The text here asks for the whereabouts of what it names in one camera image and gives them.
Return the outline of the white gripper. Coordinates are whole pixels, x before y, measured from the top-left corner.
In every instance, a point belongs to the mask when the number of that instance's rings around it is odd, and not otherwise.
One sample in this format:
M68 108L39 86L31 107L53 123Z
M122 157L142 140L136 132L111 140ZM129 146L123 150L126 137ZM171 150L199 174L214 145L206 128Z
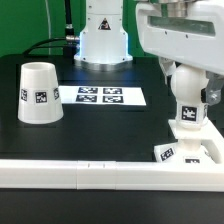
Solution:
M224 0L190 2L185 18L165 18L150 2L139 2L135 13L141 47L160 56L166 85L176 70L174 61L224 75Z

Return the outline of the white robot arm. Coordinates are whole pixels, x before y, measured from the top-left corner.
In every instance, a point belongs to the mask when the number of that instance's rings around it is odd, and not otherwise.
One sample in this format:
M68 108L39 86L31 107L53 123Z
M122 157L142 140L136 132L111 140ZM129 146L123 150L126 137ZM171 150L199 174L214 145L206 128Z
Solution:
M123 0L86 0L86 25L75 62L90 69L131 60L122 26ZM202 99L214 105L224 87L224 0L137 0L137 34L142 49L159 58L166 76L181 63L209 79Z

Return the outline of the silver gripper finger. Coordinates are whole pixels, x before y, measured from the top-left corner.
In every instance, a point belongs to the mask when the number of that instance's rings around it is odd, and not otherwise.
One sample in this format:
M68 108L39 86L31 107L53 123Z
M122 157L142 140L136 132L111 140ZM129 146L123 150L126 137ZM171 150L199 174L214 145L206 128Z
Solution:
M206 72L208 84L206 86L206 102L208 104L218 104L221 101L221 90L224 86L224 76L213 72Z

